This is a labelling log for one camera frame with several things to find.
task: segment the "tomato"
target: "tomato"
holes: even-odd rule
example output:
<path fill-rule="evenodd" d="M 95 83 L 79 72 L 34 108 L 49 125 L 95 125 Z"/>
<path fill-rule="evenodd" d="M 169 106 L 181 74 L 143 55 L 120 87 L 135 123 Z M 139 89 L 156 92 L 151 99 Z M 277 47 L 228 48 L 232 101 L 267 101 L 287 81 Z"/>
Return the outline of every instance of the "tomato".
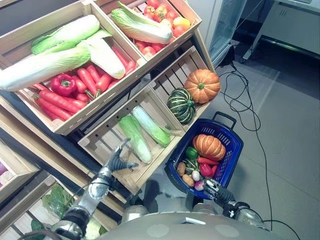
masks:
<path fill-rule="evenodd" d="M 151 47 L 151 46 L 146 46 L 142 51 L 143 55 L 147 55 L 147 54 L 151 54 L 151 55 L 155 55 L 156 54 L 156 50 Z"/>
<path fill-rule="evenodd" d="M 188 30 L 190 28 L 190 21 L 182 16 L 178 16 L 173 20 L 173 27 L 182 26 L 184 30 Z"/>
<path fill-rule="evenodd" d="M 151 14 L 152 17 L 154 17 L 155 16 L 155 11 L 156 11 L 156 9 L 153 6 L 146 6 L 144 11 L 143 11 L 143 13 L 144 13 L 144 15 Z"/>
<path fill-rule="evenodd" d="M 136 45 L 136 47 L 137 47 L 140 51 L 142 51 L 145 47 L 148 46 L 148 44 L 147 44 L 146 42 L 144 42 L 144 41 L 139 41 L 139 40 L 135 40 L 135 41 L 134 41 L 134 44 Z"/>
<path fill-rule="evenodd" d="M 155 9 L 159 7 L 159 1 L 158 0 L 148 0 L 146 2 L 147 5 L 154 7 Z"/>
<path fill-rule="evenodd" d="M 167 46 L 166 44 L 161 44 L 161 43 L 152 43 L 151 47 L 156 51 L 159 52 L 161 49 L 163 49 L 165 46 Z"/>
<path fill-rule="evenodd" d="M 147 17 L 148 19 L 154 20 L 155 14 L 147 12 L 144 14 L 144 16 Z"/>
<path fill-rule="evenodd" d="M 167 16 L 167 8 L 164 5 L 160 5 L 154 13 L 154 20 L 156 20 L 158 23 L 160 23 L 163 19 Z"/>
<path fill-rule="evenodd" d="M 176 38 L 178 38 L 180 35 L 185 33 L 185 28 L 183 26 L 176 26 L 173 29 L 173 36 L 175 36 Z"/>
<path fill-rule="evenodd" d="M 157 8 L 165 8 L 166 12 L 168 12 L 170 10 L 170 7 L 165 3 L 161 3 Z"/>
<path fill-rule="evenodd" d="M 175 19 L 176 17 L 178 17 L 178 14 L 174 11 L 168 11 L 166 15 L 167 19 Z"/>

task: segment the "red bell pepper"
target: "red bell pepper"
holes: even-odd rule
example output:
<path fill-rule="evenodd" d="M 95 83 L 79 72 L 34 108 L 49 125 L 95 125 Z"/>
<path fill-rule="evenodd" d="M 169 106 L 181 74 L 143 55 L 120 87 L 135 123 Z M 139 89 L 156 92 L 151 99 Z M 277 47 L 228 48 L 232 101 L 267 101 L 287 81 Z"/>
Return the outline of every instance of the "red bell pepper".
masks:
<path fill-rule="evenodd" d="M 65 73 L 55 76 L 50 84 L 52 91 L 65 97 L 77 89 L 75 80 Z"/>
<path fill-rule="evenodd" d="M 212 178 L 213 172 L 207 163 L 200 164 L 199 169 L 202 176 Z"/>

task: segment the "leafy green vegetable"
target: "leafy green vegetable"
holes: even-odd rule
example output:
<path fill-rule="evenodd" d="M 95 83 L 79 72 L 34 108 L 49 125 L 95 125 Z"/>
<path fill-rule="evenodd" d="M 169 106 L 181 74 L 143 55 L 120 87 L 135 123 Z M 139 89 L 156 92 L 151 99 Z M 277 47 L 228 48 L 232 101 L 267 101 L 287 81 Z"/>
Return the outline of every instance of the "leafy green vegetable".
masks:
<path fill-rule="evenodd" d="M 140 107 L 136 106 L 132 110 L 133 116 L 138 120 L 141 127 L 162 147 L 168 146 L 170 143 L 170 134 L 159 127 L 151 117 L 146 113 L 146 111 Z"/>
<path fill-rule="evenodd" d="M 103 227 L 103 226 L 101 226 L 100 227 L 100 229 L 99 229 L 99 234 L 100 235 L 103 235 L 103 234 L 105 234 L 105 233 L 107 233 L 108 231 Z"/>
<path fill-rule="evenodd" d="M 32 43 L 31 52 L 39 54 L 53 47 L 57 47 L 66 42 L 73 42 L 74 45 L 80 43 L 98 31 L 100 23 L 96 16 L 87 15 L 73 22 L 70 22 L 51 34 L 41 36 Z"/>
<path fill-rule="evenodd" d="M 130 38 L 148 42 L 168 44 L 173 37 L 171 29 L 138 14 L 118 1 L 121 8 L 112 10 L 114 23 Z"/>
<path fill-rule="evenodd" d="M 152 155 L 145 138 L 142 136 L 138 120 L 131 115 L 124 116 L 119 121 L 119 125 L 127 138 L 130 138 L 130 143 L 140 160 L 146 164 L 151 163 Z"/>
<path fill-rule="evenodd" d="M 73 202 L 72 196 L 58 184 L 51 188 L 50 194 L 42 197 L 43 207 L 60 219 L 66 214 Z"/>
<path fill-rule="evenodd" d="M 110 33 L 101 29 L 88 39 L 81 41 L 78 46 L 87 46 L 93 63 L 106 71 L 111 77 L 121 79 L 126 73 L 125 66 L 111 47 L 102 39 L 110 36 Z"/>
<path fill-rule="evenodd" d="M 78 68 L 89 60 L 90 52 L 86 46 L 53 53 L 44 52 L 0 71 L 0 89 L 6 91 L 24 89 L 57 74 Z"/>

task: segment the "black cable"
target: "black cable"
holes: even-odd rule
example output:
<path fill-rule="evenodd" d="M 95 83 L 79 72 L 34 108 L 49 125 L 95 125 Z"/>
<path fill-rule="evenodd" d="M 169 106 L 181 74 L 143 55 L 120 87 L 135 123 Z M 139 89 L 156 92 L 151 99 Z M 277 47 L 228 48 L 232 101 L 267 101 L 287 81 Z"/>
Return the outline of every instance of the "black cable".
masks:
<path fill-rule="evenodd" d="M 268 164 L 267 164 L 267 155 L 266 155 L 266 151 L 262 145 L 262 142 L 259 138 L 259 135 L 258 135 L 258 130 L 261 128 L 261 121 L 260 121 L 260 118 L 259 116 L 257 115 L 257 113 L 255 112 L 254 110 L 254 106 L 253 106 L 253 102 L 252 102 L 252 98 L 251 98 L 251 95 L 250 95 L 250 89 L 249 89 L 249 81 L 248 79 L 241 73 L 237 70 L 237 68 L 235 67 L 235 65 L 233 63 L 230 64 L 231 67 L 234 68 L 234 71 L 231 71 L 231 72 L 225 72 L 223 73 L 222 75 L 220 75 L 219 77 L 221 78 L 222 76 L 226 75 L 227 76 L 225 77 L 225 90 L 222 92 L 223 94 L 223 99 L 224 101 L 229 105 L 230 109 L 237 113 L 237 115 L 239 116 L 239 119 L 240 119 L 240 122 L 241 122 L 241 125 L 248 131 L 250 132 L 255 132 L 256 134 L 256 137 L 258 139 L 258 142 L 259 142 L 259 145 L 262 149 L 262 152 L 263 152 L 263 157 L 264 157 L 264 163 L 265 163 L 265 183 L 266 183 L 266 189 L 267 189 L 267 194 L 268 194 L 268 201 L 269 201 L 269 206 L 270 206 L 270 218 L 271 220 L 273 219 L 273 212 L 272 212 L 272 204 L 271 204 L 271 198 L 270 198 L 270 189 L 269 189 L 269 182 L 268 182 Z M 231 76 L 236 76 L 237 78 L 239 78 L 243 85 L 244 85 L 244 88 L 242 89 L 241 93 L 235 97 L 232 97 L 228 94 L 226 94 L 227 90 L 228 90 L 228 79 L 231 77 Z M 239 98 L 244 94 L 246 93 L 248 99 L 249 99 L 249 106 L 247 106 L 246 104 L 242 103 L 241 101 L 239 101 Z M 245 108 L 243 109 L 237 109 L 233 103 L 236 102 L 242 106 L 244 106 Z M 252 112 L 252 115 L 253 115 L 253 121 L 254 121 L 254 129 L 250 129 L 249 127 L 245 126 L 243 120 L 242 120 L 242 117 L 241 117 L 241 113 L 243 112 L 246 112 L 246 111 L 250 111 Z"/>
<path fill-rule="evenodd" d="M 25 233 L 23 236 L 19 237 L 17 240 L 28 239 L 29 237 L 37 236 L 37 235 L 45 235 L 45 236 L 51 238 L 52 240 L 61 240 L 61 238 L 59 237 L 58 234 L 56 234 L 50 230 L 47 230 L 47 229 L 41 229 L 38 231 L 32 231 L 32 232 Z"/>
<path fill-rule="evenodd" d="M 294 232 L 294 234 L 296 235 L 296 237 L 299 239 L 299 240 L 301 240 L 300 239 L 300 237 L 299 237 L 299 235 L 297 234 L 297 232 L 292 228 L 292 227 L 290 227 L 288 224 L 286 224 L 285 222 L 283 222 L 283 221 L 279 221 L 279 220 L 264 220 L 263 221 L 264 223 L 267 223 L 267 222 L 276 222 L 276 223 L 280 223 L 280 224 L 283 224 L 283 225 L 286 225 L 289 229 L 291 229 L 292 230 L 292 232 Z"/>
<path fill-rule="evenodd" d="M 266 5 L 266 0 L 263 1 L 262 7 L 260 8 L 260 10 L 258 12 L 258 23 L 260 23 L 260 18 L 262 16 L 263 11 L 264 11 L 265 5 Z"/>

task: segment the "red pepper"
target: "red pepper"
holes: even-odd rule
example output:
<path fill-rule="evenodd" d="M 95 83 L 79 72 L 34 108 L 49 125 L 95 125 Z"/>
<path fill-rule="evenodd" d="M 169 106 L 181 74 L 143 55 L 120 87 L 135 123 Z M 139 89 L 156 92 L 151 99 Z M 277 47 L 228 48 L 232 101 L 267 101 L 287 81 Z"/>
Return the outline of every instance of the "red pepper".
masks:
<path fill-rule="evenodd" d="M 198 156 L 196 160 L 200 164 L 209 164 L 209 165 L 218 165 L 219 164 L 218 161 L 211 160 L 211 159 L 208 159 L 208 158 L 205 158 L 202 156 Z"/>
<path fill-rule="evenodd" d="M 61 73 L 51 80 L 51 89 L 60 96 L 69 96 L 77 89 L 75 80 L 65 73 Z"/>
<path fill-rule="evenodd" d="M 200 164 L 199 169 L 202 176 L 212 178 L 213 172 L 211 167 L 207 163 Z"/>

